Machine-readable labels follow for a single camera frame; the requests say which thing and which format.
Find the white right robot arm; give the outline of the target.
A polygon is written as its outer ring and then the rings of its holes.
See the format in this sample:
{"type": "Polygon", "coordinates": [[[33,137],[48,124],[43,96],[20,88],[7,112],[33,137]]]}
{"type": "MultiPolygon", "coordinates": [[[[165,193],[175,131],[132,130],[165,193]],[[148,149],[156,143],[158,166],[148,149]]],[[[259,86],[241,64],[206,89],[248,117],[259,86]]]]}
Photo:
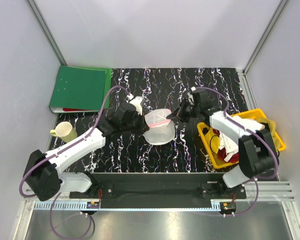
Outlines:
{"type": "Polygon", "coordinates": [[[269,130],[252,130],[235,120],[213,104],[208,87],[192,87],[179,107],[167,116],[172,121],[188,123],[192,118],[225,134],[238,145],[239,164],[224,173],[212,190],[222,198],[229,198],[235,189],[254,179],[273,179],[279,167],[279,159],[269,130]]]}

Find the white pink mesh laundry bag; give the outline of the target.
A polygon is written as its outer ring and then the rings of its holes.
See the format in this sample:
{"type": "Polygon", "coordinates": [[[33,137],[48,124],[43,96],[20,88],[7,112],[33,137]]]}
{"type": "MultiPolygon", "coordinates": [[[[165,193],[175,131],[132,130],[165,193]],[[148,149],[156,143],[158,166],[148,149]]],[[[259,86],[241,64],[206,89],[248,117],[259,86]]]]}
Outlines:
{"type": "Polygon", "coordinates": [[[154,146],[165,145],[175,138],[175,124],[167,116],[172,111],[168,108],[160,108],[147,113],[145,123],[149,130],[143,133],[147,143],[154,146]]]}

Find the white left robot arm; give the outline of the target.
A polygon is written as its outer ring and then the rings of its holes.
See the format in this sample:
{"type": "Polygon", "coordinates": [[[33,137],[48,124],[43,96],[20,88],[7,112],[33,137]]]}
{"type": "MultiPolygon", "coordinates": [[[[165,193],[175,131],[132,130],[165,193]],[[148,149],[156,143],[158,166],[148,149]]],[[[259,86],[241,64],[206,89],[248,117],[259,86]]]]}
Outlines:
{"type": "Polygon", "coordinates": [[[45,153],[32,152],[23,180],[42,202],[64,192],[93,198],[101,189],[98,180],[88,172],[66,172],[66,169],[88,153],[103,148],[106,140],[116,133],[147,130],[141,103],[123,103],[114,113],[102,117],[95,126],[65,145],[45,153]]]}

